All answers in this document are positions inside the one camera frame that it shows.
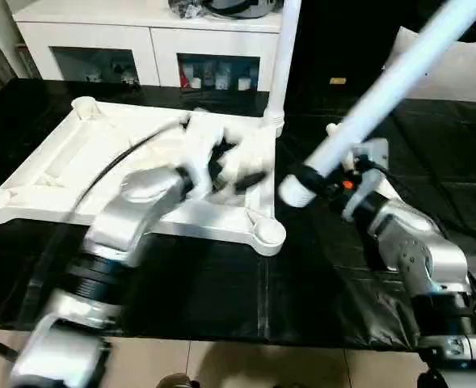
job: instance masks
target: white tube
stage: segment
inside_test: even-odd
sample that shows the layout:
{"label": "white tube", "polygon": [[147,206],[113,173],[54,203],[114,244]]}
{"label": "white tube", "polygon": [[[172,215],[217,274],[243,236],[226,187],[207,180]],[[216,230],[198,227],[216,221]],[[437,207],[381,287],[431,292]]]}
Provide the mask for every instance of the white tube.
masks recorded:
{"label": "white tube", "polygon": [[[327,176],[347,152],[361,143],[405,97],[448,47],[476,20],[476,0],[449,0],[420,32],[415,43],[371,86],[340,124],[305,161]],[[290,175],[280,185],[289,205],[306,206],[315,195]]]}
{"label": "white tube", "polygon": [[297,36],[297,24],[301,11],[301,0],[285,0],[283,20],[277,41],[276,63],[273,70],[272,86],[268,105],[263,114],[263,126],[275,125],[277,136],[284,125],[284,100],[288,87],[289,69],[292,64],[293,46]]}

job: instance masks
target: tiled floor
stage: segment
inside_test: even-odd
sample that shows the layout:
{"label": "tiled floor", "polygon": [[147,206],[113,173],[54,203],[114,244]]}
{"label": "tiled floor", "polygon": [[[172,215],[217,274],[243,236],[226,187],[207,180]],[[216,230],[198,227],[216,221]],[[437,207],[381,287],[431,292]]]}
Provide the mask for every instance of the tiled floor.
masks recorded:
{"label": "tiled floor", "polygon": [[[0,331],[7,343],[11,333]],[[154,388],[185,373],[202,388],[416,388],[425,364],[411,353],[287,348],[251,344],[111,339],[103,387]],[[6,364],[0,358],[0,387]]]}

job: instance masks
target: shelf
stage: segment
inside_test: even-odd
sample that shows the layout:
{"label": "shelf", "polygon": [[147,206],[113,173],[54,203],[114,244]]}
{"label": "shelf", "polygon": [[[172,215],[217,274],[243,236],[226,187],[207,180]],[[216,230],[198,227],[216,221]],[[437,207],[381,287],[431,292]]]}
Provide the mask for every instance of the shelf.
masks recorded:
{"label": "shelf", "polygon": [[281,13],[232,20],[207,15],[181,19],[167,0],[37,0],[14,13],[15,22],[109,24],[212,31],[279,33]]}

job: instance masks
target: black cable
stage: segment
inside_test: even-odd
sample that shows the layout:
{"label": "black cable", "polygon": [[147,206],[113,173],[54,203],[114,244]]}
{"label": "black cable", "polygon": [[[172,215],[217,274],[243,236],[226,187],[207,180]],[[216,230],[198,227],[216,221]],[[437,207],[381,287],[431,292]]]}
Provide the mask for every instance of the black cable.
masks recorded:
{"label": "black cable", "polygon": [[25,322],[31,322],[35,316],[36,311],[40,302],[40,291],[44,285],[46,278],[48,277],[49,269],[53,264],[55,259],[55,254],[57,248],[62,239],[66,236],[67,231],[70,228],[70,221],[72,220],[78,206],[83,202],[83,200],[89,195],[94,186],[108,173],[110,172],[117,164],[123,161],[127,156],[129,156],[134,151],[141,148],[145,143],[154,139],[157,135],[166,132],[167,130],[177,128],[178,122],[171,122],[158,131],[152,133],[151,135],[143,138],[136,144],[129,147],[127,150],[119,154],[114,160],[112,160],[106,167],[104,167],[100,173],[96,175],[89,187],[80,195],[80,197],[74,203],[72,209],[67,213],[64,219],[61,221],[61,224],[57,227],[56,232],[49,239],[49,242],[40,255],[40,258],[36,262],[35,269],[33,270],[33,276],[29,280],[27,285],[26,293],[20,306],[19,317],[17,318],[15,329],[23,330],[22,326]]}

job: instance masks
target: black table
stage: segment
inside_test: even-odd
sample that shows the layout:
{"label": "black table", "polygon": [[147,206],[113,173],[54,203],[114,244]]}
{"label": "black table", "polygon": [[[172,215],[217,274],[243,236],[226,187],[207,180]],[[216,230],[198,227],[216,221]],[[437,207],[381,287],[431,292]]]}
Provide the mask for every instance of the black table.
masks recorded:
{"label": "black table", "polygon": [[[267,102],[261,93],[16,80],[0,92],[0,184],[81,95],[247,116],[261,116]],[[277,142],[279,182],[354,101],[317,94],[288,100]],[[375,135],[390,142],[392,172],[430,208],[476,229],[476,103],[407,100]],[[156,236],[126,314],[108,334],[391,350],[415,345],[415,321],[398,275],[369,270],[353,226],[320,200],[305,209],[278,200],[276,216],[288,237],[271,258],[234,243]],[[55,229],[43,221],[0,225],[0,328],[15,324],[33,264]],[[72,228],[57,268],[74,256],[84,232]],[[476,276],[476,242],[453,237]]]}

